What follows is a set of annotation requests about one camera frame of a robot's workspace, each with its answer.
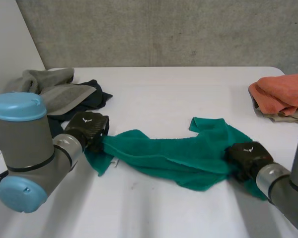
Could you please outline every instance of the folded cloth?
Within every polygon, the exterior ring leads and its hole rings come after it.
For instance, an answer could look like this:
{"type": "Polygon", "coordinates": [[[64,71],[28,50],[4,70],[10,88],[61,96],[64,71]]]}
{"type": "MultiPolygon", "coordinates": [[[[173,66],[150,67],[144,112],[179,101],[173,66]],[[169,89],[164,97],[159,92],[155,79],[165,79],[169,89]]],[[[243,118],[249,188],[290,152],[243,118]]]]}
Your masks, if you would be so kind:
{"type": "Polygon", "coordinates": [[[286,116],[283,112],[279,112],[278,114],[264,114],[260,111],[260,108],[255,101],[255,99],[251,96],[253,100],[253,107],[255,111],[259,112],[263,117],[269,118],[273,122],[289,122],[289,123],[298,123],[298,110],[295,111],[294,114],[286,116]]]}
{"type": "Polygon", "coordinates": [[[249,92],[262,113],[292,115],[298,109],[298,74],[261,78],[249,92]]]}
{"type": "Polygon", "coordinates": [[[74,77],[73,68],[56,71],[25,70],[22,77],[9,82],[4,92],[30,92],[39,94],[48,115],[67,113],[96,89],[88,85],[70,84],[74,77]]]}
{"type": "MultiPolygon", "coordinates": [[[[193,118],[189,130],[198,135],[183,139],[149,139],[141,131],[131,130],[105,136],[103,153],[86,150],[85,155],[99,176],[116,156],[147,175],[205,191],[236,170],[224,160],[225,149],[236,142],[252,141],[224,119],[193,118]]],[[[248,182],[245,187],[254,196],[265,199],[255,182],[248,182]]]]}
{"type": "Polygon", "coordinates": [[[64,132],[61,124],[67,120],[71,120],[77,112],[85,112],[87,110],[96,110],[103,108],[106,105],[106,102],[113,97],[113,95],[103,92],[102,88],[95,79],[86,83],[76,85],[78,85],[79,87],[84,85],[90,86],[95,88],[95,91],[67,113],[57,116],[48,115],[50,132],[53,138],[58,134],[62,134],[64,132]]]}

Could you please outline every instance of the orange towel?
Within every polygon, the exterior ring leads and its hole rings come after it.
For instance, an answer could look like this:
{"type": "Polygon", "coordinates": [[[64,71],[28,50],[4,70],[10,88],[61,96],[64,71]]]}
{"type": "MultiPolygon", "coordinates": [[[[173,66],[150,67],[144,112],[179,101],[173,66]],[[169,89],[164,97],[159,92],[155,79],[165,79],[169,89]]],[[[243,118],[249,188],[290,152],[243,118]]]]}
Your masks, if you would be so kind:
{"type": "Polygon", "coordinates": [[[298,109],[298,74],[264,77],[248,89],[264,114],[288,116],[298,109]]]}

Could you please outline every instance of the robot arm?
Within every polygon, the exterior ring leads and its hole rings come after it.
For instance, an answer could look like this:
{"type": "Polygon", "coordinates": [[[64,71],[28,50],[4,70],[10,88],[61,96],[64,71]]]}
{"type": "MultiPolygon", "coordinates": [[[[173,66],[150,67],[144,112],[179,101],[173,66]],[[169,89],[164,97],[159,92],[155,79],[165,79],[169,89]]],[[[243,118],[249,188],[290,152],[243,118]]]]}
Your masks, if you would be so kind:
{"type": "Polygon", "coordinates": [[[42,99],[32,93],[0,95],[0,150],[8,176],[0,200],[12,210],[36,211],[75,166],[85,148],[98,152],[109,118],[77,113],[52,139],[42,99]]]}
{"type": "Polygon", "coordinates": [[[227,158],[241,172],[237,180],[256,181],[258,188],[298,229],[298,146],[292,172],[274,162],[258,142],[236,143],[227,149],[227,158]]]}

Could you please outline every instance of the teal towel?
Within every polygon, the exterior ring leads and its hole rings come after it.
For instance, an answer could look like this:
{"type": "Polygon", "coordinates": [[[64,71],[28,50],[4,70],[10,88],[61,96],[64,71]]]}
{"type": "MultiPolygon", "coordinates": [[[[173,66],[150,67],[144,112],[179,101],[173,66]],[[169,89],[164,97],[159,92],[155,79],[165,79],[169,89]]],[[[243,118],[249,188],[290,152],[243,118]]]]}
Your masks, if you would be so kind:
{"type": "MultiPolygon", "coordinates": [[[[226,124],[224,119],[193,118],[189,130],[198,135],[183,139],[150,139],[139,130],[130,130],[117,136],[105,136],[104,152],[86,151],[85,154],[99,176],[116,156],[147,175],[205,191],[235,170],[224,160],[225,149],[237,142],[252,141],[226,124]]],[[[245,187],[252,195],[265,198],[255,182],[248,182],[245,187]]]]}

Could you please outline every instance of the gray wall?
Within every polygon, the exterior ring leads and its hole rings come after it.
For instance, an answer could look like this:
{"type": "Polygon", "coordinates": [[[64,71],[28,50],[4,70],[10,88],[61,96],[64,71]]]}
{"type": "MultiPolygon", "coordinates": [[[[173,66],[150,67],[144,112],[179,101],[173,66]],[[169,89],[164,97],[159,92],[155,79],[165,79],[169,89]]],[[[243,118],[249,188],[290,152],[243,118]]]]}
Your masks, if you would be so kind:
{"type": "Polygon", "coordinates": [[[298,72],[298,0],[17,0],[46,68],[298,72]]]}

